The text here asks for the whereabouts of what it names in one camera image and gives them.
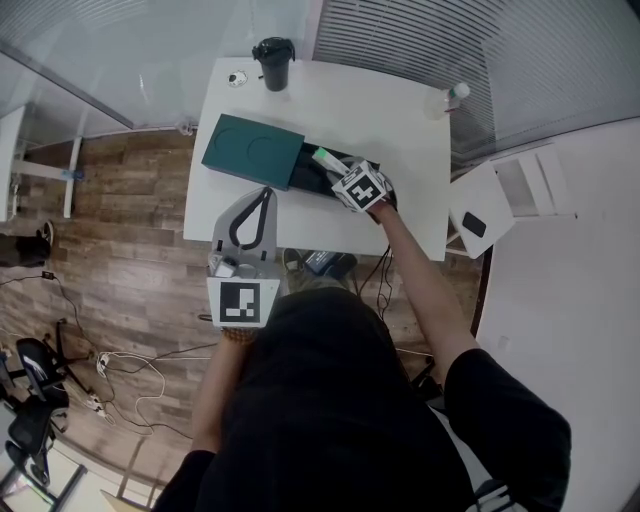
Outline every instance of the black shirt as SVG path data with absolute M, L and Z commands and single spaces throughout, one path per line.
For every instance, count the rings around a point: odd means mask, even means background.
M 530 512 L 559 510 L 570 429 L 483 350 L 456 359 L 446 412 Z M 187 455 L 154 510 L 464 511 L 474 495 L 384 324 L 339 289 L 281 299 L 225 412 L 222 449 Z

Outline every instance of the wall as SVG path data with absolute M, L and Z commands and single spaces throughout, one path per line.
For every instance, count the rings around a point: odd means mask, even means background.
M 478 340 L 571 423 L 564 510 L 619 510 L 640 482 L 640 119 L 552 140 L 579 218 L 498 242 Z
M 25 104 L 29 104 L 29 110 L 20 137 L 32 145 L 127 130 L 76 96 L 0 54 L 0 117 Z
M 167 127 L 197 122 L 216 57 L 274 35 L 301 48 L 310 1 L 25 0 L 3 11 L 0 44 L 130 127 Z

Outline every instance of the white cap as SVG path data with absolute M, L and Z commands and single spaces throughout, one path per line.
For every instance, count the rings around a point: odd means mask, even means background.
M 471 89 L 469 89 L 469 86 L 464 82 L 460 82 L 453 88 L 453 92 L 457 98 L 463 99 L 471 94 Z

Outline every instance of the chair wheel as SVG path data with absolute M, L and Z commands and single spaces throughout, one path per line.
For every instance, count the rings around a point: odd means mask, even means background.
M 31 474 L 33 478 L 35 478 L 43 487 L 49 487 L 49 475 L 45 475 L 43 471 L 40 470 L 38 466 L 35 464 L 31 464 Z

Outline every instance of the black phone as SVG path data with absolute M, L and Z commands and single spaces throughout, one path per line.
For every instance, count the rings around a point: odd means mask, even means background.
M 482 238 L 487 230 L 487 225 L 470 212 L 464 214 L 462 225 L 479 238 Z

